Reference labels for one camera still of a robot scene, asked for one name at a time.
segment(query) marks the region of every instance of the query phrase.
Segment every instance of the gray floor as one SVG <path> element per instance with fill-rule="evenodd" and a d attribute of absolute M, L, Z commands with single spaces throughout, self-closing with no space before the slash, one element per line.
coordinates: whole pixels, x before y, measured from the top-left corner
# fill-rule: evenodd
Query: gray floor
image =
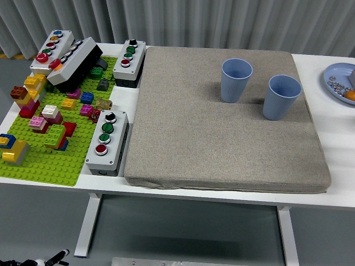
<path fill-rule="evenodd" d="M 26 60 L 0 59 L 0 119 Z M 112 257 L 282 265 L 274 207 L 105 196 L 87 259 L 73 257 L 89 196 L 0 186 L 0 260 L 50 257 L 68 248 L 71 265 L 109 266 Z M 355 211 L 291 209 L 300 265 L 354 265 Z"/>

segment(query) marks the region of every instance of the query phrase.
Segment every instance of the table leg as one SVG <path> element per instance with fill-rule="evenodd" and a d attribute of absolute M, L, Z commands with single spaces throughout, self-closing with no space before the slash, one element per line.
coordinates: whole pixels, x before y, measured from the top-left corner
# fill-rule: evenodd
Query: table leg
<path fill-rule="evenodd" d="M 94 231 L 96 217 L 99 212 L 101 194 L 89 193 L 90 199 L 85 213 L 82 229 L 74 252 L 75 257 L 86 258 L 90 247 L 91 236 Z"/>
<path fill-rule="evenodd" d="M 278 221 L 280 223 L 283 252 L 287 266 L 299 266 L 295 236 L 290 216 L 290 207 L 277 207 Z"/>

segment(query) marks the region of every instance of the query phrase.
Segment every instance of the orange object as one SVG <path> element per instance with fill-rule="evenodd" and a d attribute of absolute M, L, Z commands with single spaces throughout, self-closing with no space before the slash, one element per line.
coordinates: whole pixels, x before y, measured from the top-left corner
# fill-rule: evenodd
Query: orange object
<path fill-rule="evenodd" d="M 345 97 L 346 99 L 355 101 L 355 90 L 349 90 L 349 91 L 347 91 L 347 92 L 344 94 L 344 97 Z"/>

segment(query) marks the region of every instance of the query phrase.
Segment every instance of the yellow lego brick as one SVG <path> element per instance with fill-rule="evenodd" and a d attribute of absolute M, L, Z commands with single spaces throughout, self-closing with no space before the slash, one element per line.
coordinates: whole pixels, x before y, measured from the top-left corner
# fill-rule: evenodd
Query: yellow lego brick
<path fill-rule="evenodd" d="M 39 79 L 39 82 L 42 84 L 46 84 L 47 83 L 47 78 L 45 77 L 45 75 L 43 74 L 35 74 L 34 75 L 37 79 Z"/>
<path fill-rule="evenodd" d="M 15 103 L 17 104 L 22 104 L 22 105 L 28 105 L 28 103 L 31 101 L 32 97 L 31 95 L 28 93 L 23 100 L 19 100 L 19 99 L 13 99 L 15 101 Z"/>
<path fill-rule="evenodd" d="M 64 99 L 62 103 L 62 109 L 73 111 L 75 108 L 75 100 L 74 99 Z"/>
<path fill-rule="evenodd" d="M 31 98 L 36 101 L 37 100 L 37 96 L 39 95 L 39 92 L 36 90 L 29 90 L 28 94 L 31 96 Z"/>
<path fill-rule="evenodd" d="M 2 152 L 2 159 L 4 162 L 17 163 L 17 160 L 26 144 L 26 140 L 16 140 L 10 150 L 4 150 Z"/>
<path fill-rule="evenodd" d="M 46 76 L 43 74 L 35 74 L 34 76 L 37 79 L 39 79 L 40 84 L 37 88 L 37 91 L 38 91 L 38 93 L 41 93 L 42 90 L 44 89 L 44 87 L 46 86 L 48 80 L 47 80 Z"/>
<path fill-rule="evenodd" d="M 0 145 L 7 145 L 9 143 L 9 139 L 7 137 L 0 137 Z"/>
<path fill-rule="evenodd" d="M 39 83 L 40 79 L 35 76 L 28 76 L 24 81 L 24 85 L 28 90 L 37 90 Z"/>

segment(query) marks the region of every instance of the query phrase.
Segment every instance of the red button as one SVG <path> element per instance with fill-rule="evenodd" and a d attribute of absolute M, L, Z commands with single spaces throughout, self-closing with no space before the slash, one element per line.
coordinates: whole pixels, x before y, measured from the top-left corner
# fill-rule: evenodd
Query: red button
<path fill-rule="evenodd" d="M 40 63 L 45 63 L 48 61 L 48 54 L 46 53 L 39 53 L 35 56 L 35 59 Z"/>
<path fill-rule="evenodd" d="M 52 69 L 55 69 L 57 66 L 59 66 L 61 64 L 60 59 L 54 59 L 50 64 L 49 67 Z"/>
<path fill-rule="evenodd" d="M 121 61 L 121 66 L 123 66 L 124 68 L 127 68 L 127 67 L 129 67 L 131 65 L 131 62 L 130 62 L 130 60 L 128 60 L 128 59 L 123 59 L 122 61 Z"/>
<path fill-rule="evenodd" d="M 54 43 L 47 43 L 45 46 L 47 48 L 49 48 L 50 50 L 53 50 L 55 48 L 55 44 Z"/>
<path fill-rule="evenodd" d="M 95 148 L 95 152 L 97 155 L 99 156 L 103 156 L 105 154 L 107 154 L 107 147 L 104 144 L 99 144 L 98 146 L 96 146 Z"/>

